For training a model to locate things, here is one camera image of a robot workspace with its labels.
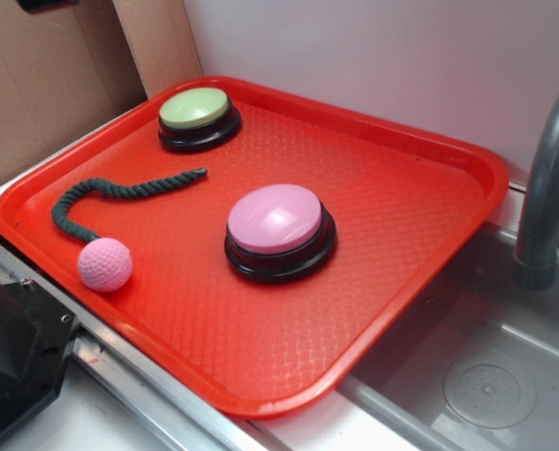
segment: faucet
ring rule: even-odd
[[[540,138],[523,201],[514,280],[539,290],[554,282],[559,247],[559,97]]]

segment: sink basin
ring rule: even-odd
[[[484,225],[339,390],[421,449],[559,450],[559,263],[519,288],[514,244]]]

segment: tray rim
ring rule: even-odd
[[[362,139],[365,139],[365,137],[358,133],[382,132],[388,137],[391,136],[393,139],[404,139],[404,141],[411,146],[410,148],[386,146],[407,153],[417,154],[415,152],[415,144],[423,142],[424,154],[422,157],[429,160],[438,161],[438,154],[432,154],[432,152],[440,152],[440,148],[448,147],[466,157],[453,161],[451,166],[473,176],[480,182],[484,189],[485,197],[483,203],[474,214],[467,218],[465,224],[443,243],[432,258],[426,260],[421,269],[410,279],[408,284],[396,294],[384,309],[378,312],[376,317],[363,329],[350,346],[342,352],[332,364],[326,367],[322,375],[315,382],[304,387],[298,393],[271,401],[240,399],[230,395],[228,390],[224,389],[220,384],[214,383],[214,381],[204,381],[199,385],[194,383],[194,379],[201,378],[198,376],[199,373],[192,368],[187,361],[186,363],[188,365],[183,368],[187,373],[183,375],[184,379],[179,378],[166,369],[170,374],[173,374],[174,377],[180,379],[186,385],[191,386],[196,393],[201,390],[206,390],[207,394],[205,396],[200,394],[200,396],[225,413],[244,418],[274,417],[285,412],[291,412],[305,407],[311,402],[314,402],[317,398],[329,393],[329,391],[339,383],[341,378],[355,365],[360,356],[362,356],[385,329],[396,320],[398,315],[409,305],[431,278],[441,270],[450,257],[464,245],[473,233],[484,223],[490,213],[501,203],[508,190],[508,174],[504,163],[494,153],[454,138],[441,136],[433,132],[426,132],[385,119],[352,112],[326,103],[311,101],[300,96],[230,77],[202,77],[168,88],[156,97],[137,106],[124,116],[113,120],[99,131],[90,134],[79,143],[70,147],[67,151],[62,152],[49,162],[38,167],[35,171],[17,180],[0,196],[0,234],[21,250],[27,257],[34,260],[35,263],[39,264],[41,267],[46,266],[48,274],[50,274],[58,284],[65,287],[79,299],[81,293],[89,290],[82,287],[64,271],[58,270],[56,268],[56,263],[50,257],[42,253],[39,247],[31,242],[25,235],[16,231],[14,212],[35,193],[49,186],[52,178],[58,179],[66,175],[72,168],[80,163],[88,161],[93,156],[105,151],[118,139],[130,134],[126,132],[131,128],[129,126],[132,123],[141,124],[144,111],[153,111],[152,105],[162,105],[166,99],[181,90],[197,86],[219,86],[225,89],[229,95],[232,90],[254,90],[259,94],[257,96],[257,102],[249,102],[254,106],[270,109],[269,102],[271,101],[272,111],[277,112],[277,109],[279,109],[283,111],[283,114],[290,113],[289,116],[294,117],[295,115],[297,116],[296,118],[304,121],[307,120],[304,112],[310,113],[313,111],[318,116],[330,119],[327,123],[328,127],[330,127],[332,123],[343,123],[343,121],[346,120],[352,127],[358,128],[354,135],[362,137]],[[43,177],[43,174],[48,174],[49,177]],[[146,345],[148,351],[141,351],[161,365],[160,362],[164,361],[165,351],[159,349],[160,346],[155,340],[137,333],[131,327],[126,327],[127,324],[121,319],[111,320],[111,317],[117,315],[118,312],[105,302],[100,303],[98,308],[100,310],[99,315],[103,316],[102,319],[109,322],[114,329],[129,339],[134,346],[141,347]]]

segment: rope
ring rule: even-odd
[[[84,242],[91,242],[99,238],[98,234],[93,230],[89,230],[82,225],[74,223],[68,218],[70,207],[81,197],[94,191],[100,191],[116,199],[142,199],[144,197],[151,197],[153,195],[178,190],[207,174],[208,171],[206,168],[202,167],[166,179],[147,181],[133,186],[117,185],[106,179],[83,180],[67,190],[58,199],[52,208],[52,219],[55,224],[68,235]]]

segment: plastic tray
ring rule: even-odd
[[[196,86],[223,89],[243,125],[195,154],[163,149],[158,110]],[[84,245],[50,218],[89,177],[135,184],[206,167],[185,190],[135,201],[91,195],[70,218],[124,242],[127,285],[84,287]],[[227,215],[273,183],[312,190],[335,218],[330,262],[301,281],[248,282],[225,257]],[[227,414],[262,418],[327,393],[501,202],[492,153],[228,78],[167,90],[21,179],[0,198],[0,233],[142,352]]]

